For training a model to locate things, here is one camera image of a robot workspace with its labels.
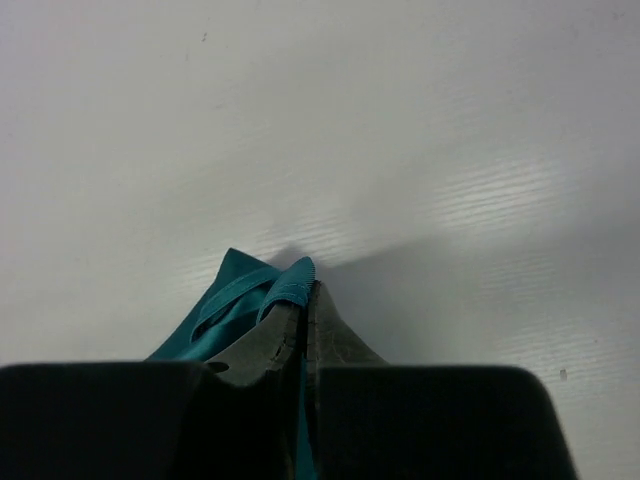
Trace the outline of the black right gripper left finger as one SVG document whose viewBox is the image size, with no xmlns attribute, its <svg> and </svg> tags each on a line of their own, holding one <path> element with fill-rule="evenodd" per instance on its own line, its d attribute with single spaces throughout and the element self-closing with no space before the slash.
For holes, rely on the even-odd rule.
<svg viewBox="0 0 640 480">
<path fill-rule="evenodd" d="M 300 363 L 300 326 L 304 309 L 278 304 L 266 317 L 232 345 L 206 361 L 230 385 L 254 385 L 264 379 L 279 379 L 290 367 Z"/>
</svg>

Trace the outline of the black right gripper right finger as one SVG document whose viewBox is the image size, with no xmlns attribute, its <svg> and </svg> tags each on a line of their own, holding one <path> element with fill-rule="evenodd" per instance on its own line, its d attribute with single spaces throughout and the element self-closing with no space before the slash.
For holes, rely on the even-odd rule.
<svg viewBox="0 0 640 480">
<path fill-rule="evenodd" d="M 315 281 L 307 309 L 307 371 L 351 366 L 386 366 L 342 319 L 323 282 Z"/>
</svg>

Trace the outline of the teal cloth napkin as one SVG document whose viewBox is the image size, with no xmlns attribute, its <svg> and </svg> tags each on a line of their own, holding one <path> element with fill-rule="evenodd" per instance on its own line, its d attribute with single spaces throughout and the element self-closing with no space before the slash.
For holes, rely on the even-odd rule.
<svg viewBox="0 0 640 480">
<path fill-rule="evenodd" d="M 150 358 L 207 360 L 253 329 L 275 304 L 306 307 L 315 278 L 308 257 L 281 270 L 231 248 L 213 284 Z"/>
</svg>

